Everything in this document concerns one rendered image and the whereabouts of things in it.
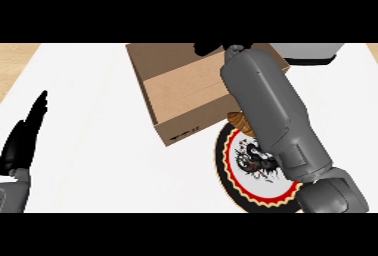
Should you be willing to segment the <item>orange-brown sweet potato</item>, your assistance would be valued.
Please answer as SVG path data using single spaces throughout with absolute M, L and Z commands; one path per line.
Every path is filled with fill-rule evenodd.
M 247 117 L 243 112 L 229 112 L 228 121 L 232 126 L 250 137 L 256 137 Z

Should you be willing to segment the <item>pale grey appliance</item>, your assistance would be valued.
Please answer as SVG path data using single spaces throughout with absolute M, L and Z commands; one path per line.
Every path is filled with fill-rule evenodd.
M 343 43 L 272 43 L 272 47 L 291 65 L 328 65 L 337 57 Z

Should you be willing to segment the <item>black red white plate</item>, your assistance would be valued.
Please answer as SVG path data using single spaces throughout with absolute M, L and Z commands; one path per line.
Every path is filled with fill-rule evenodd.
M 296 194 L 303 183 L 285 178 L 277 160 L 256 138 L 231 123 L 221 131 L 215 162 L 219 179 L 237 205 L 249 213 L 299 213 Z

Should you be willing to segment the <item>brown cardboard box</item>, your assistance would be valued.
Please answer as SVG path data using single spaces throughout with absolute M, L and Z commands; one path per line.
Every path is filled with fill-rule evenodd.
M 154 128 L 166 146 L 240 112 L 221 77 L 225 50 L 207 56 L 192 43 L 126 45 Z

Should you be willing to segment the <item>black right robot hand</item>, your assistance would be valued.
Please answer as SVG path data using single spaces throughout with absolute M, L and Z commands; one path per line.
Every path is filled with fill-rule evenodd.
M 213 51 L 216 51 L 219 48 L 225 49 L 226 55 L 234 56 L 246 49 L 250 49 L 253 45 L 253 42 L 223 42 L 223 43 L 206 43 L 200 42 L 194 44 L 195 53 L 198 56 L 204 57 L 207 56 Z

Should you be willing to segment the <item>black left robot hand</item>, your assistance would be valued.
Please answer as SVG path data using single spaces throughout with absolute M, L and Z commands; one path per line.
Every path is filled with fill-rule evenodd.
M 14 169 L 29 169 L 33 163 L 37 135 L 48 112 L 48 91 L 43 91 L 26 120 L 20 120 L 9 134 L 0 154 L 0 176 Z

